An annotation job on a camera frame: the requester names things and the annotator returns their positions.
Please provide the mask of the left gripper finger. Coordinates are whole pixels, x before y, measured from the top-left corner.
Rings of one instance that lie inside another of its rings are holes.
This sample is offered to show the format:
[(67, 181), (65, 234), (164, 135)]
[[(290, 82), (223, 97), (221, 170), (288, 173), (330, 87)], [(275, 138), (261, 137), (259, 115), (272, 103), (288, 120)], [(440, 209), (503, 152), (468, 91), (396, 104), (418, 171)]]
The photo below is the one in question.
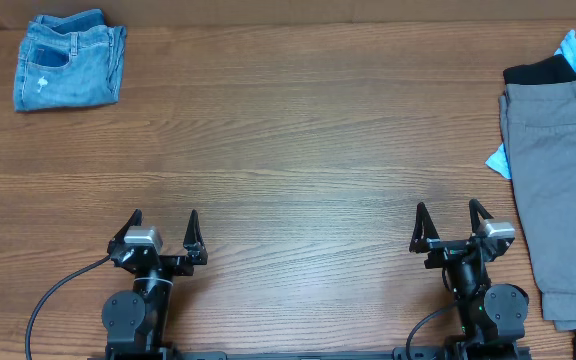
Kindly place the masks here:
[(196, 210), (192, 210), (186, 233), (183, 241), (184, 249), (187, 251), (188, 262), (193, 265), (206, 265), (208, 262), (208, 252), (203, 241), (200, 230), (199, 215)]
[(128, 230), (133, 226), (140, 226), (142, 224), (143, 213), (140, 209), (135, 209), (128, 221), (116, 233), (116, 235), (109, 241), (107, 253), (112, 254), (115, 249), (125, 243), (125, 236)]

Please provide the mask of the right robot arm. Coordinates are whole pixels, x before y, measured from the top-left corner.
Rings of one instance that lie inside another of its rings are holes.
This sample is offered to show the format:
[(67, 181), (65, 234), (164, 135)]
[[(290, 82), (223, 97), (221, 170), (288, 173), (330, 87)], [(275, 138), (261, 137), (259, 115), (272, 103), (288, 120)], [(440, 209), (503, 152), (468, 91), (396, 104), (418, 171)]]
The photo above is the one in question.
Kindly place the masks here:
[[(425, 254), (427, 269), (440, 269), (444, 287), (453, 302), (420, 320), (405, 346), (393, 356), (400, 359), (520, 360), (530, 349), (517, 341), (525, 336), (529, 296), (513, 284), (493, 284), (486, 264), (504, 255), (515, 240), (515, 228), (494, 218), (476, 200), (469, 201), (471, 233), (463, 240), (442, 240), (424, 203), (416, 207), (409, 251)], [(412, 345), (416, 333), (431, 320), (455, 310), (460, 335), (449, 336), (441, 346)]]

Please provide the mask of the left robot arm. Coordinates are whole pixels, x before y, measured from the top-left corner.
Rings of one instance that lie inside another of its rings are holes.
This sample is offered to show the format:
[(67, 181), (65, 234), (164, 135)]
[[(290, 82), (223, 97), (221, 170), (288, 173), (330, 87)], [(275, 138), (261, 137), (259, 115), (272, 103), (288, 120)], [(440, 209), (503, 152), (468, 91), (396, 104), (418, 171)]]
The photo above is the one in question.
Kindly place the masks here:
[(176, 347), (164, 341), (174, 279), (194, 274), (208, 253), (201, 235), (198, 212), (192, 211), (183, 239), (184, 255), (164, 255), (156, 227), (142, 224), (137, 209), (109, 242), (113, 265), (134, 276), (133, 287), (110, 296), (101, 319), (107, 330), (107, 359), (179, 359)]

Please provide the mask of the grey shorts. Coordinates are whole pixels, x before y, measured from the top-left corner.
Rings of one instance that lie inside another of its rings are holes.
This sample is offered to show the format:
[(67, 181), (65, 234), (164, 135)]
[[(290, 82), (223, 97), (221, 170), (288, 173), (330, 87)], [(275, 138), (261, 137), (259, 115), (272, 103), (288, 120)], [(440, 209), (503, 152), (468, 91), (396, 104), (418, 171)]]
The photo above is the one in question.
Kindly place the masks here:
[(499, 106), (543, 317), (576, 330), (576, 81), (509, 84)]

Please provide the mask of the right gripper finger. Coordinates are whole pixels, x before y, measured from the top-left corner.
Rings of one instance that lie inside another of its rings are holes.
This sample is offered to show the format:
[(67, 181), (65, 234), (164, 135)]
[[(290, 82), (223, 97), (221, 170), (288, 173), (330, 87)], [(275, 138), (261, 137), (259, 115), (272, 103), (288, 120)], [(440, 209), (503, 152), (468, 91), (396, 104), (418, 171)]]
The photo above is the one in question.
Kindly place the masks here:
[(493, 216), (484, 208), (484, 206), (475, 198), (469, 201), (469, 213), (471, 229), (476, 233), (483, 220), (493, 219)]
[(416, 207), (415, 225), (409, 251), (428, 253), (435, 248), (439, 241), (440, 237), (425, 204), (419, 202)]

